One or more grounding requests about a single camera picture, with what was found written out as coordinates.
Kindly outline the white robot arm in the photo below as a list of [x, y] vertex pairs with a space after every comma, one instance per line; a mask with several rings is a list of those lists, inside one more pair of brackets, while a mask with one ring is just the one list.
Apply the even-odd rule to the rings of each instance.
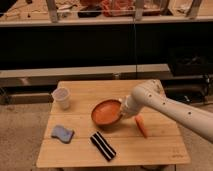
[[119, 114], [129, 118], [136, 116], [143, 107], [149, 107], [213, 144], [213, 113], [167, 98], [160, 90], [157, 80], [136, 85], [123, 99]]

